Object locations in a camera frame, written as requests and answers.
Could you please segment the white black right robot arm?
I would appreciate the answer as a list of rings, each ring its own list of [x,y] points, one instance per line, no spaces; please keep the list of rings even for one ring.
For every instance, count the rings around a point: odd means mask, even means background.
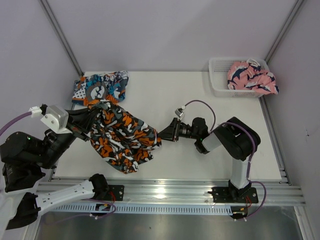
[[[261,139],[237,117],[230,118],[212,131],[209,131],[204,118],[196,117],[189,125],[175,117],[159,137],[171,142],[178,141],[180,137],[194,139],[196,150],[203,155],[223,146],[232,157],[231,178],[227,187],[213,187],[208,193],[215,203],[242,203],[250,198],[253,190],[249,180],[251,159]]]

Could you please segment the colourful patterned shorts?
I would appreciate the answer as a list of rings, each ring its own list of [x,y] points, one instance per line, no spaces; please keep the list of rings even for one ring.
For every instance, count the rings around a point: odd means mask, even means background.
[[[82,76],[74,82],[71,102],[88,106],[95,100],[103,99],[117,104],[125,100],[128,82],[129,74],[125,70]]]

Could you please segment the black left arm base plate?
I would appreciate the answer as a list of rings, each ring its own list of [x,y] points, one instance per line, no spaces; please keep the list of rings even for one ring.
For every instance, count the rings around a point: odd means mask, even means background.
[[[112,202],[122,202],[125,194],[124,185],[109,185],[109,191],[106,195],[106,199]]]

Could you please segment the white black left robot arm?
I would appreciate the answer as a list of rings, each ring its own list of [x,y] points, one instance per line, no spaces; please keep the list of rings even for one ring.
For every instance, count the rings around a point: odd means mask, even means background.
[[[103,200],[110,187],[102,174],[62,190],[37,194],[42,171],[53,169],[56,162],[76,139],[89,140],[98,107],[65,110],[56,105],[34,106],[7,123],[3,134],[25,117],[37,118],[48,127],[43,139],[25,132],[12,133],[0,146],[3,168],[0,176],[0,232],[32,224],[38,217],[67,203],[79,200]]]

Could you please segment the orange camouflage shorts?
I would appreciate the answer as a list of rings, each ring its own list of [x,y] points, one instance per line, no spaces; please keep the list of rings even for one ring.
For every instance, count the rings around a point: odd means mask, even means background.
[[[113,168],[123,174],[136,173],[139,165],[153,159],[161,147],[157,130],[122,107],[105,99],[88,104],[97,110],[90,130],[90,144]]]

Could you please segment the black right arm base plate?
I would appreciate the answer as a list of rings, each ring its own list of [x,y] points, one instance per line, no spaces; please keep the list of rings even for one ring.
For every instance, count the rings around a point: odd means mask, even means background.
[[[214,203],[257,204],[259,202],[257,190],[252,186],[242,190],[237,188],[216,186],[207,193],[212,195]]]

